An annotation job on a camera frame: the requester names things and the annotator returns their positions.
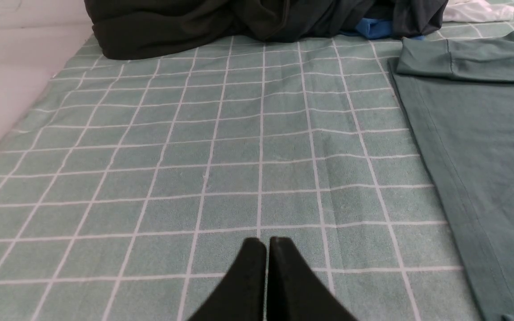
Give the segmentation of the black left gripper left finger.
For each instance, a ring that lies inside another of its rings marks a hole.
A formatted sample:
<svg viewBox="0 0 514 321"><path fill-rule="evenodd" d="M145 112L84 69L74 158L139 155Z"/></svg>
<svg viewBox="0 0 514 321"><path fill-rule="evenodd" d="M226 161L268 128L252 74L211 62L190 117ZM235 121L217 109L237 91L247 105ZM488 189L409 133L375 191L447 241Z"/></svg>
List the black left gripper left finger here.
<svg viewBox="0 0 514 321"><path fill-rule="evenodd" d="M262 321L267 250L246 238L234 262L190 321Z"/></svg>

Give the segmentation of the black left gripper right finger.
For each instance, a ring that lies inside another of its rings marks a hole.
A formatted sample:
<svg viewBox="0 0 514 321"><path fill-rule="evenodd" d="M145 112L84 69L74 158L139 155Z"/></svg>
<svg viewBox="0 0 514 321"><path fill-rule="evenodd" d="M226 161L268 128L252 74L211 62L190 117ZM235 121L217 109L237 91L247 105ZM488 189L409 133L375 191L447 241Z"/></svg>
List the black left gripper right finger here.
<svg viewBox="0 0 514 321"><path fill-rule="evenodd" d="M320 281L294 242L269 240L269 321L355 321Z"/></svg>

